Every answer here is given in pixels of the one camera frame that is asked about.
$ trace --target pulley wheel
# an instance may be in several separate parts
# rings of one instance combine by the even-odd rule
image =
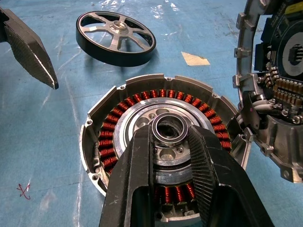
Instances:
[[[84,13],[78,18],[76,27],[76,39],[81,49],[107,64],[121,67],[145,64],[156,47],[155,36],[146,26],[122,14],[106,11]],[[96,32],[110,34],[110,44],[104,46],[88,36],[88,33]],[[138,48],[130,50],[130,43]]]

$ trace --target copper coil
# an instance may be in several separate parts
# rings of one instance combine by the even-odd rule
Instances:
[[[201,112],[204,112],[204,111],[208,110],[208,108],[209,108],[209,105],[206,104],[206,103],[203,103],[202,105],[200,105],[200,106],[198,107],[198,109],[199,109]]]
[[[105,149],[101,149],[101,151],[100,151],[100,156],[102,158],[105,158],[108,156],[114,156],[114,155],[116,155],[114,148],[105,148]]]
[[[157,92],[157,90],[151,90],[151,97],[152,97],[152,98],[157,98],[157,97],[158,97],[158,92]]]
[[[222,123],[221,117],[219,117],[219,116],[212,117],[211,119],[209,119],[209,121],[210,121],[211,124],[220,124],[220,123]]]
[[[166,97],[166,90],[165,89],[160,89],[159,90],[159,97],[161,97],[161,98]]]
[[[108,167],[114,166],[117,163],[117,161],[118,161],[118,158],[116,156],[108,157],[102,161],[103,167],[108,168]]]
[[[184,93],[178,91],[178,93],[177,93],[177,95],[176,95],[176,99],[183,100],[183,98],[184,98]]]
[[[193,200],[194,198],[196,198],[196,196],[195,196],[195,190],[194,190],[194,187],[193,187],[192,183],[186,184],[186,189],[187,189],[187,192],[188,192],[191,200]]]
[[[136,102],[131,97],[126,98],[125,101],[129,106],[133,106],[136,104]]]
[[[148,94],[147,91],[143,91],[143,92],[142,92],[142,98],[143,98],[143,99],[149,99],[149,98],[151,98],[151,97],[150,97],[150,95]]]
[[[191,103],[193,101],[193,96],[192,95],[186,95],[184,98],[184,101],[187,103]]]
[[[140,97],[140,94],[139,93],[137,93],[137,94],[135,94],[134,95],[134,99],[136,100],[136,102],[141,102],[143,99]]]
[[[194,107],[197,107],[201,104],[201,100],[198,98],[195,98],[194,101],[191,103]]]
[[[118,117],[121,117],[124,112],[115,107],[114,109],[112,109],[112,113]]]
[[[154,191],[154,202],[155,204],[159,204],[159,200],[160,200],[160,187],[159,186],[155,186],[155,191]]]
[[[99,138],[112,138],[114,132],[113,131],[100,131]]]
[[[115,124],[109,122],[103,122],[101,128],[105,130],[113,131],[115,129]]]
[[[113,146],[113,141],[112,140],[100,140],[98,142],[99,150],[101,150],[101,148],[110,147],[110,146]]]
[[[207,118],[211,118],[216,115],[216,112],[213,109],[210,109],[204,113]]]
[[[168,98],[174,98],[174,97],[175,97],[175,93],[176,93],[176,92],[175,92],[174,90],[169,90],[169,91],[168,91],[168,94],[167,94],[167,97],[168,97]]]
[[[228,132],[216,132],[216,136],[220,139],[220,140],[229,140],[230,136]]]
[[[111,174],[112,174],[112,172],[113,172],[113,169],[114,169],[114,168],[113,168],[113,167],[111,167],[111,168],[107,169],[107,170],[106,170],[106,172],[107,172],[109,175],[111,175]]]
[[[117,106],[123,111],[126,111],[129,108],[129,106],[124,102],[120,102]]]
[[[230,141],[225,141],[225,140],[222,140],[220,141],[221,143],[221,146],[226,149],[226,150],[231,150],[232,149],[232,143]]]
[[[117,123],[119,118],[112,114],[108,114],[107,117],[105,118],[105,120],[108,122]]]
[[[185,196],[181,186],[176,186],[176,197],[178,202],[185,202]]]
[[[213,125],[214,131],[218,132],[218,131],[225,131],[226,127],[224,124],[217,124],[217,125]]]
[[[164,187],[164,198],[162,201],[163,204],[169,203],[172,204],[172,196],[169,187]]]

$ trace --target blue work surface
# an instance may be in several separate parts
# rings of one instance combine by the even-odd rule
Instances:
[[[143,74],[178,74],[213,86],[236,105],[235,23],[245,3],[0,1],[41,37],[59,80],[59,89],[51,90],[19,65],[8,44],[0,44],[0,226],[98,226],[104,198],[83,171],[79,132],[88,110],[113,85]],[[119,12],[145,24],[157,39],[157,55],[143,66],[123,69],[91,59],[78,47],[75,29],[78,16],[93,10]],[[181,52],[207,58],[210,65],[188,66]],[[302,185],[280,178],[279,168],[256,145],[247,173],[277,227],[302,226]],[[23,191],[30,185],[23,195],[19,184]]]

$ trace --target red marking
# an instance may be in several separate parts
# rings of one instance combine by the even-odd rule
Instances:
[[[18,185],[19,185],[19,188],[17,188],[17,190],[22,191],[22,193],[20,194],[20,197],[21,197],[22,195],[24,195],[24,197],[25,197],[27,200],[30,200],[30,196],[27,197],[27,196],[25,195],[25,191],[26,191],[26,190],[29,190],[30,184],[28,184],[27,187],[26,187],[24,190],[22,189],[21,184],[18,184]]]

